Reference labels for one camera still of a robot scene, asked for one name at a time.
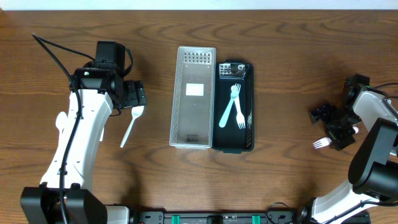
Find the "mint green plastic fork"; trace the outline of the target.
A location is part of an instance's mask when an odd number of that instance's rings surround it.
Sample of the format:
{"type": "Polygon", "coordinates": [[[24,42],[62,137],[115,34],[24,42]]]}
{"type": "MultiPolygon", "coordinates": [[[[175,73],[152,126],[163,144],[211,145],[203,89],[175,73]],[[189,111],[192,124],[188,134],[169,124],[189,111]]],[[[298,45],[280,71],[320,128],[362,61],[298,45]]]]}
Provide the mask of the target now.
{"type": "Polygon", "coordinates": [[[229,114],[231,112],[231,108],[232,108],[232,105],[234,103],[234,98],[235,97],[236,97],[236,92],[235,91],[231,92],[230,101],[229,101],[229,103],[228,103],[228,105],[227,105],[227,107],[226,107],[226,109],[225,109],[220,121],[219,121],[219,127],[221,127],[221,128],[224,128],[226,126],[226,123],[228,121],[229,114]]]}

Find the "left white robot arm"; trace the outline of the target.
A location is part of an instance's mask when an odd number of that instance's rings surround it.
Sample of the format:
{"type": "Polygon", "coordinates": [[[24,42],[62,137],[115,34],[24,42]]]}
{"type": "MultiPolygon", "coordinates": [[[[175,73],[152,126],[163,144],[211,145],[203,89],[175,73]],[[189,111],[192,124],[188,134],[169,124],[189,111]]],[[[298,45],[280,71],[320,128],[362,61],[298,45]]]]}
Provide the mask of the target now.
{"type": "Polygon", "coordinates": [[[29,223],[137,223],[125,205],[105,205],[92,193],[93,170],[104,126],[113,110],[147,104],[141,81],[125,80],[131,57],[125,46],[99,41],[96,55],[68,74],[70,104],[58,147],[37,187],[25,187],[20,203],[29,223]]]}

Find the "white plastic fork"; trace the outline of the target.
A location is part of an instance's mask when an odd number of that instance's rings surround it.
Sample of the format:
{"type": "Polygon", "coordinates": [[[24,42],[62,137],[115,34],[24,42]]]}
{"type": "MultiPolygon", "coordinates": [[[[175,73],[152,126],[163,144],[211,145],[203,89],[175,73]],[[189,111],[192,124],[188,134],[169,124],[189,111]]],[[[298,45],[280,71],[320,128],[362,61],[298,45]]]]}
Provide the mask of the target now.
{"type": "Polygon", "coordinates": [[[240,100],[239,100],[240,88],[241,88],[241,85],[236,83],[235,85],[233,85],[231,87],[231,91],[232,92],[234,92],[234,91],[236,92],[236,97],[234,98],[234,104],[235,104],[236,112],[237,112],[236,122],[238,124],[238,128],[239,129],[244,129],[246,127],[246,125],[245,125],[244,116],[243,116],[243,114],[241,112],[241,105],[240,105],[240,100]]]}
{"type": "Polygon", "coordinates": [[[355,142],[354,134],[359,132],[359,128],[352,126],[350,128],[328,128],[327,137],[321,138],[313,143],[315,149],[333,146],[340,151],[355,142]]]}

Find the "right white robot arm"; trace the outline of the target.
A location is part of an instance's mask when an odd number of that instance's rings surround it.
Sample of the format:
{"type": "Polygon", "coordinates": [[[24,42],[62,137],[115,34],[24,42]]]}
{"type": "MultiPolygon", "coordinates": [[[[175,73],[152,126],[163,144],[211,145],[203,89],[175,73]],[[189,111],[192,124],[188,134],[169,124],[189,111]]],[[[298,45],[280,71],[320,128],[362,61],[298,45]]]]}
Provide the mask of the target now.
{"type": "Polygon", "coordinates": [[[340,151],[355,142],[356,125],[368,135],[349,166],[348,178],[330,193],[311,199],[295,223],[370,223],[368,209],[397,206],[397,110],[387,93],[370,86],[367,76],[345,80],[341,108],[329,103],[310,112],[322,121],[326,140],[340,151]]]}

